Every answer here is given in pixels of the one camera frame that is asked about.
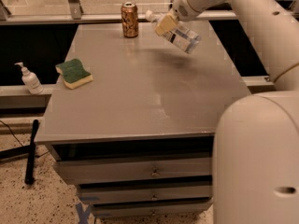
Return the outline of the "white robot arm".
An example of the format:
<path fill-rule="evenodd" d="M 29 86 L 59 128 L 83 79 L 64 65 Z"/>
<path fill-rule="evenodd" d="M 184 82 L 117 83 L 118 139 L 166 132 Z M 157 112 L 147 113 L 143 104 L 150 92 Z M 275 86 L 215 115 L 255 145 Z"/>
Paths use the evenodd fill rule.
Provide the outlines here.
<path fill-rule="evenodd" d="M 174 0 L 162 31 L 230 4 L 275 88 L 230 105 L 214 138 L 214 224 L 299 224 L 299 22 L 275 0 Z"/>

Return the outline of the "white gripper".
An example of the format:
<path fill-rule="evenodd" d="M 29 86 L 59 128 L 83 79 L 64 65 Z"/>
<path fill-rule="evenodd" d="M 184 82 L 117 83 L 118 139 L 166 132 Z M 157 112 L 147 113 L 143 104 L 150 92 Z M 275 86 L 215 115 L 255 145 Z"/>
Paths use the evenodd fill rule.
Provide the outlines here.
<path fill-rule="evenodd" d="M 194 20 L 210 7 L 220 5 L 224 0 L 174 0 L 172 11 L 157 17 L 155 33 L 163 35 L 178 25 L 178 21 Z"/>

